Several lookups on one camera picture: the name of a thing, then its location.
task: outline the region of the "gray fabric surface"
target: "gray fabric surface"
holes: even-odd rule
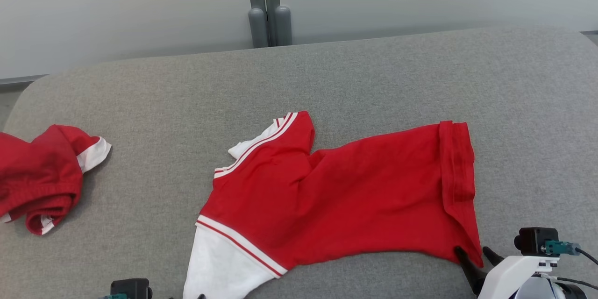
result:
[[[579,33],[507,27],[127,60],[44,77],[24,91],[5,131],[30,141],[70,124],[114,147],[49,235],[31,235],[23,221],[0,226],[2,296],[95,298],[113,280],[143,277],[156,299],[180,298],[213,168],[232,162],[230,146],[298,110],[311,113],[315,150],[466,121],[482,244],[514,255],[520,227],[546,226],[598,255],[597,69],[598,48]],[[555,273],[598,284],[598,267],[583,257],[564,256]],[[473,296],[453,263],[384,253],[298,267],[250,297]]]

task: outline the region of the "red stripe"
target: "red stripe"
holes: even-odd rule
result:
[[[230,171],[231,169],[235,168],[235,167],[237,166],[237,164],[239,163],[239,161],[241,161],[241,159],[243,158],[243,156],[245,156],[245,154],[246,154],[247,152],[249,152],[249,151],[250,151],[252,148],[254,148],[254,147],[256,147],[256,146],[259,146],[259,145],[260,145],[260,144],[262,144],[263,142],[267,141],[268,139],[270,139],[270,138],[274,137],[275,135],[277,135],[278,133],[280,133],[280,132],[282,131],[282,129],[284,129],[284,128],[285,128],[285,126],[286,126],[286,124],[289,122],[289,120],[291,120],[291,117],[292,117],[292,116],[293,116],[293,113],[289,114],[288,118],[286,118],[286,120],[284,120],[284,123],[282,124],[282,127],[280,127],[280,128],[278,129],[278,131],[276,131],[276,132],[275,132],[273,135],[271,135],[271,136],[267,137],[266,139],[262,139],[262,140],[260,140],[260,141],[258,141],[258,142],[256,142],[256,143],[254,143],[253,145],[251,145],[249,148],[247,148],[247,149],[245,150],[245,152],[243,152],[243,154],[241,154],[241,156],[239,157],[239,159],[238,159],[237,161],[235,161],[235,163],[233,163],[233,165],[232,165],[232,166],[231,166],[229,169],[226,169],[226,170],[222,170],[222,169],[220,169],[220,170],[218,170],[218,171],[214,171],[214,173],[216,174],[216,173],[221,173],[221,172],[223,172],[223,171]]]
[[[247,252],[248,254],[250,254],[250,256],[252,256],[254,259],[256,259],[257,261],[259,261],[260,263],[262,263],[265,267],[267,267],[268,269],[270,269],[272,272],[276,273],[278,275],[278,277],[282,277],[282,274],[280,274],[278,271],[276,271],[275,269],[273,269],[271,266],[267,265],[267,263],[265,263],[263,260],[261,260],[260,258],[258,258],[256,255],[254,255],[251,251],[247,250],[247,248],[245,248],[245,246],[242,246],[239,242],[235,241],[235,239],[233,239],[233,237],[230,237],[229,235],[223,233],[222,231],[212,227],[211,225],[207,225],[203,222],[200,222],[199,220],[197,220],[197,223],[212,229],[213,231],[216,231],[216,233],[219,233],[220,235],[226,237],[227,239],[230,239],[233,243],[237,244],[237,246],[239,246],[239,248],[243,249],[245,252]]]

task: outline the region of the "red fabric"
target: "red fabric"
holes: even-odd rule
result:
[[[310,116],[299,112],[282,135],[214,179],[200,214],[287,270],[383,251],[458,263],[457,245],[483,266],[465,123],[445,121],[310,155],[313,140]]]
[[[83,172],[77,155],[98,137],[76,127],[52,125],[31,143],[0,133],[0,215],[26,214],[26,226],[42,234],[42,215],[56,226],[81,197]]]

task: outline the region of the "floor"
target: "floor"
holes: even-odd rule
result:
[[[598,45],[598,34],[586,36]],[[25,88],[26,86],[23,85],[11,86],[4,89],[0,87],[0,130],[4,129],[4,124],[6,123],[6,119],[8,119],[10,111]]]

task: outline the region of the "black cable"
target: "black cable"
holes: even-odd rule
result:
[[[592,285],[590,283],[582,282],[581,280],[574,280],[571,278],[563,278],[563,277],[557,277],[557,280],[562,280],[563,282],[570,282],[570,283],[585,285],[587,287],[593,288],[594,290],[598,290],[598,286]]]
[[[586,256],[587,258],[589,258],[592,262],[596,263],[596,265],[598,265],[598,259],[595,259],[594,257],[592,257],[592,255],[588,254],[587,252],[581,250],[580,248],[575,248],[575,251],[579,252],[580,254]]]

